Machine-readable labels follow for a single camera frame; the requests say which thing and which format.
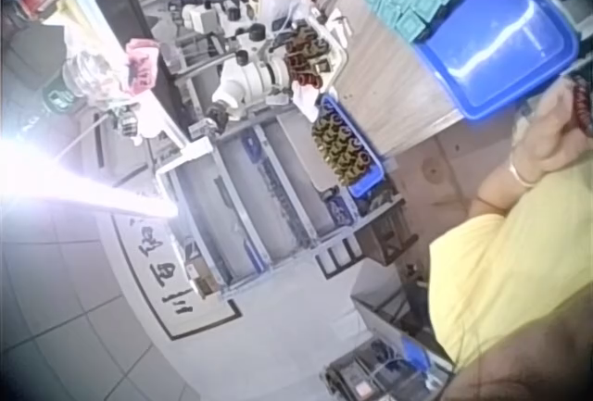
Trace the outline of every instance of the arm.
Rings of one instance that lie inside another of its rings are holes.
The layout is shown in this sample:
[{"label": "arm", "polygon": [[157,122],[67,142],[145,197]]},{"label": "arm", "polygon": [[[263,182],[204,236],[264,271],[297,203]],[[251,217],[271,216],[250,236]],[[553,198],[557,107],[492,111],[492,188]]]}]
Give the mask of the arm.
[{"label": "arm", "polygon": [[[506,215],[529,187],[547,173],[563,169],[593,147],[574,121],[574,84],[559,79],[542,96],[534,122],[513,148],[510,159],[498,166],[480,185],[470,205],[469,217]],[[515,174],[511,172],[511,163]]]}]

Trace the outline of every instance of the wristband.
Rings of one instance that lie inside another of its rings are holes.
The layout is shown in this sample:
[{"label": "wristband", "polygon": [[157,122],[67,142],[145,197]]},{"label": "wristband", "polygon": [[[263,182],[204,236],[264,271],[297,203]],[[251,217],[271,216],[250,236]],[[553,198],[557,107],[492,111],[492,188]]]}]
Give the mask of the wristband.
[{"label": "wristband", "polygon": [[517,167],[515,167],[515,164],[512,161],[512,152],[509,156],[509,171],[511,172],[512,177],[514,177],[518,183],[520,183],[523,187],[527,188],[528,190],[532,189],[534,186],[537,185],[537,182],[528,182],[523,177],[521,177],[521,174],[519,174],[519,171],[517,171]]}]

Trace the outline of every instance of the hand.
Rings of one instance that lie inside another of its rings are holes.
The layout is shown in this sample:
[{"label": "hand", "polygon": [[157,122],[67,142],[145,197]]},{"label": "hand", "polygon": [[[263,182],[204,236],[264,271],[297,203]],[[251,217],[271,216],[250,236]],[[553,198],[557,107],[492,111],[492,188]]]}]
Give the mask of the hand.
[{"label": "hand", "polygon": [[593,149],[574,121],[574,83],[557,80],[541,97],[536,118],[514,148],[512,160],[527,182],[567,167]]}]

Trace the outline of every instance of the blue container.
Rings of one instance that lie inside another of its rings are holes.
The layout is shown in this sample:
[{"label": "blue container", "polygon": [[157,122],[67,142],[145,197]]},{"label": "blue container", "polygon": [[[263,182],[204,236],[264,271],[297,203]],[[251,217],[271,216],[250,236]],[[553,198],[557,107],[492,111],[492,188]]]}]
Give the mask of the blue container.
[{"label": "blue container", "polygon": [[346,125],[348,125],[348,127],[352,130],[354,135],[360,140],[365,151],[369,153],[369,156],[371,156],[372,164],[369,167],[369,170],[366,172],[366,174],[362,176],[356,183],[353,183],[352,185],[348,186],[348,191],[354,197],[363,197],[376,184],[381,182],[383,180],[383,177],[385,176],[385,170],[383,169],[381,160],[379,160],[379,157],[371,150],[369,144],[364,140],[364,138],[360,135],[360,132],[350,121],[350,117],[347,115],[346,112],[344,112],[342,107],[331,95],[325,94],[322,97],[322,107],[323,106],[329,106],[335,109],[335,111],[340,115],[340,117],[346,123]]},{"label": "blue container", "polygon": [[549,0],[461,0],[452,7],[414,47],[467,119],[526,96],[577,56],[575,32]]},{"label": "blue container", "polygon": [[406,337],[401,338],[401,343],[404,348],[404,358],[406,358],[417,371],[426,373],[431,365],[424,349]]}]

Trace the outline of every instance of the workbench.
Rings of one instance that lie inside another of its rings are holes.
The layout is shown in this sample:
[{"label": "workbench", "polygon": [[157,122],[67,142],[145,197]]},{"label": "workbench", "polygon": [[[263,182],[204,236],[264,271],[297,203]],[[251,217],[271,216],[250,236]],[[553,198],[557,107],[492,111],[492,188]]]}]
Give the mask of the workbench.
[{"label": "workbench", "polygon": [[353,31],[335,88],[379,155],[399,154],[462,119],[435,74],[364,0],[334,6]]}]

